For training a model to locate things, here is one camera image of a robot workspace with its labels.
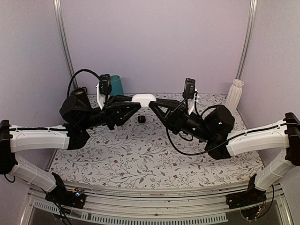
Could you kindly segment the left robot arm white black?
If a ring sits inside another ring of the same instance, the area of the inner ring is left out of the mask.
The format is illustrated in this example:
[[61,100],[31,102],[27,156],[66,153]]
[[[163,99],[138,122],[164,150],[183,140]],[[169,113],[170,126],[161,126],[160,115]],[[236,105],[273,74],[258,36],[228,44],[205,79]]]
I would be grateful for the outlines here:
[[142,104],[132,97],[114,96],[106,104],[93,108],[85,93],[66,98],[60,114],[63,125],[54,127],[20,127],[0,123],[0,173],[18,177],[52,195],[59,203],[66,203],[70,194],[56,173],[46,172],[17,154],[23,150],[61,149],[78,150],[88,142],[89,129],[98,126],[123,125]]

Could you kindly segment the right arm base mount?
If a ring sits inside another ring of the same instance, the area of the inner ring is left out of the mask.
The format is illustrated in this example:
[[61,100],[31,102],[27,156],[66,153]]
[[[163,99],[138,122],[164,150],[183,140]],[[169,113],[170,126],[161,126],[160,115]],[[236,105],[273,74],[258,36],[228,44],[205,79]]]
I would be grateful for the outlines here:
[[235,209],[256,203],[262,203],[267,200],[266,191],[261,191],[256,188],[256,176],[257,174],[254,174],[250,178],[246,191],[229,194],[226,196],[226,204],[229,206],[229,209]]

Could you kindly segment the white earbud case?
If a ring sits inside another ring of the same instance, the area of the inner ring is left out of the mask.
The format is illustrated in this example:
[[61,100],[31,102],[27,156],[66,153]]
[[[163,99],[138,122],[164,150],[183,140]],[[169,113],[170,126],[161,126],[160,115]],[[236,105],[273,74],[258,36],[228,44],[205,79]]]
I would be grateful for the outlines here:
[[131,102],[139,103],[141,108],[149,108],[150,102],[156,102],[157,99],[153,94],[135,94]]

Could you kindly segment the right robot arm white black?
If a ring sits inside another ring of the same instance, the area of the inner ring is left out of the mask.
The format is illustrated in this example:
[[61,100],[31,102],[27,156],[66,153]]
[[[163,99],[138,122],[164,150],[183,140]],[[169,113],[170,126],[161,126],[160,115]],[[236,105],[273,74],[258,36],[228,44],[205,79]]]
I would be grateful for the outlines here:
[[249,181],[242,200],[253,204],[271,184],[300,165],[300,121],[293,113],[273,124],[235,131],[235,119],[224,105],[213,105],[206,117],[189,112],[184,102],[158,99],[149,108],[174,134],[183,132],[205,143],[204,153],[213,159],[225,159],[241,153],[281,148],[278,156]]

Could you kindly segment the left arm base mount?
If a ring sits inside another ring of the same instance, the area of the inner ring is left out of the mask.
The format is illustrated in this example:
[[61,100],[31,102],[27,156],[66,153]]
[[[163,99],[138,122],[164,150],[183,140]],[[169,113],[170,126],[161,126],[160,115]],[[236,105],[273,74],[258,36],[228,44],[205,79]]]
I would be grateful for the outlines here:
[[56,186],[54,190],[46,193],[45,199],[59,206],[63,205],[83,209],[87,197],[84,193],[85,190],[77,187],[69,191],[66,189],[63,180],[59,175],[55,173],[52,173],[52,175],[55,178]]

